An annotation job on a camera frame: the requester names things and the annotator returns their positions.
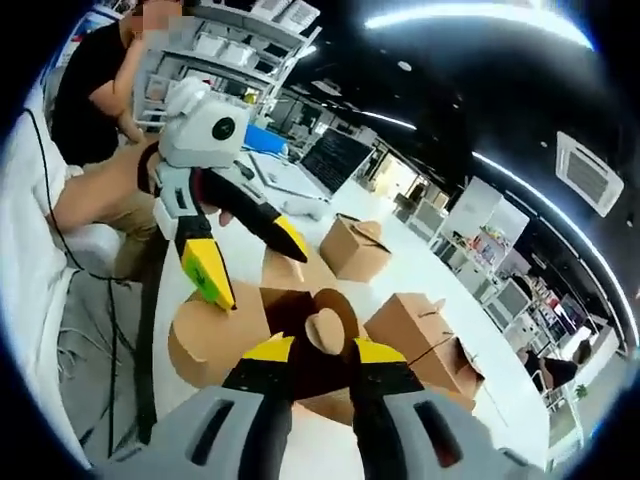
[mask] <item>robotic arm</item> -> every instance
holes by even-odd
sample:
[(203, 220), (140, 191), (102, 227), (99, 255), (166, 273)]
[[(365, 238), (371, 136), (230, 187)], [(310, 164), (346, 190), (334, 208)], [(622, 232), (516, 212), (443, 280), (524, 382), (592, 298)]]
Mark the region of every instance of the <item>robotic arm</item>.
[[(247, 352), (221, 387), (183, 403), (154, 426), (148, 446), (116, 453), (99, 476), (277, 480), (292, 426), (296, 342), (274, 338)], [(546, 478), (495, 450), (484, 425), (425, 389), (400, 353), (362, 338), (352, 347), (353, 430), (366, 479)]]
[(154, 211), (177, 220), (177, 229), (163, 229), (175, 240), (182, 267), (203, 297), (225, 310), (235, 296), (220, 249), (201, 204), (234, 215), (265, 244), (293, 260), (306, 263), (304, 238), (247, 178), (235, 160), (244, 143), (250, 105), (210, 88), (195, 78), (183, 80), (167, 98), (167, 124), (156, 168), (160, 197)]

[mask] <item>blue box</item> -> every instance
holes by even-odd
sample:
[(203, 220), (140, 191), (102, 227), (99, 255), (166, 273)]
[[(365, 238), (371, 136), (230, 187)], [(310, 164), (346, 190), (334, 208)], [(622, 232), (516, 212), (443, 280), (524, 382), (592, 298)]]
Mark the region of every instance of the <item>blue box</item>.
[(280, 135), (276, 135), (255, 125), (249, 125), (247, 127), (247, 133), (244, 136), (244, 144), (257, 152), (280, 155), (283, 153), (287, 141)]

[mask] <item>camera lens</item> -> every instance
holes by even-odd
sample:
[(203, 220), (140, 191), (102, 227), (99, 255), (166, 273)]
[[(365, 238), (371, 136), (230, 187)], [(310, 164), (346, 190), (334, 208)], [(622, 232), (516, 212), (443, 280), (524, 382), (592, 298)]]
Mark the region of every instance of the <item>camera lens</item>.
[(225, 117), (216, 122), (211, 130), (213, 138), (219, 141), (227, 140), (236, 131), (236, 122), (233, 118)]

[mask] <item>white shelf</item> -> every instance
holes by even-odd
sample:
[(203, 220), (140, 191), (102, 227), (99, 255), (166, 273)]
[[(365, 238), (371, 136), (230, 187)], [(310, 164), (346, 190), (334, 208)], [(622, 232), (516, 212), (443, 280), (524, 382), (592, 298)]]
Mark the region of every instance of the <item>white shelf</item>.
[(209, 22), (244, 30), (287, 50), (298, 48), (307, 41), (302, 35), (287, 30), (277, 23), (245, 12), (244, 10), (238, 10), (224, 5), (193, 7), (189, 12), (194, 17), (202, 18)]
[(255, 87), (257, 89), (263, 89), (265, 86), (274, 85), (275, 79), (265, 75), (262, 72), (251, 70), (248, 68), (238, 67), (228, 62), (223, 62), (217, 58), (203, 55), (201, 53), (192, 52), (189, 50), (173, 50), (164, 49), (162, 52), (172, 58), (178, 60), (184, 60), (193, 66), (198, 66), (201, 70), (206, 70), (207, 73), (212, 75), (218, 75), (224, 78), (235, 80), (245, 85)]

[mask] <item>brown cardboard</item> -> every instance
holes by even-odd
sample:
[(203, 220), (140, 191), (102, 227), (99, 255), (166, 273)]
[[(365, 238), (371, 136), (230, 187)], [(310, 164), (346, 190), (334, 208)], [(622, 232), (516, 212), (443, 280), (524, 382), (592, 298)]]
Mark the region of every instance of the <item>brown cardboard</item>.
[[(349, 360), (352, 340), (360, 335), (357, 317), (349, 301), (330, 288), (315, 295), (310, 292), (261, 288), (267, 322), (272, 334), (283, 332), (296, 337), (290, 353), (296, 400), (323, 395), (348, 385), (345, 362)], [(344, 348), (340, 355), (327, 355), (309, 341), (305, 325), (322, 309), (331, 309), (342, 322)]]
[(316, 293), (336, 284), (336, 276), (318, 252), (309, 249), (307, 263), (298, 263), (271, 249), (262, 262), (262, 286)]
[(344, 328), (338, 314), (323, 308), (307, 318), (304, 324), (311, 344), (327, 355), (340, 355), (344, 350)]
[(424, 382), (474, 398), (484, 376), (476, 370), (459, 338), (435, 347), (410, 365)]
[(437, 305), (421, 293), (396, 293), (365, 324), (371, 340), (402, 353), (411, 363), (453, 336)]
[(320, 256), (341, 280), (367, 283), (391, 258), (380, 242), (380, 225), (338, 214), (320, 245)]
[(422, 294), (397, 293), (365, 328), (373, 341), (402, 353), (421, 381), (473, 398), (484, 377), (437, 307)]
[(259, 288), (231, 283), (236, 310), (225, 312), (194, 294), (180, 306), (171, 324), (171, 363), (194, 387), (222, 384), (242, 355), (271, 336)]

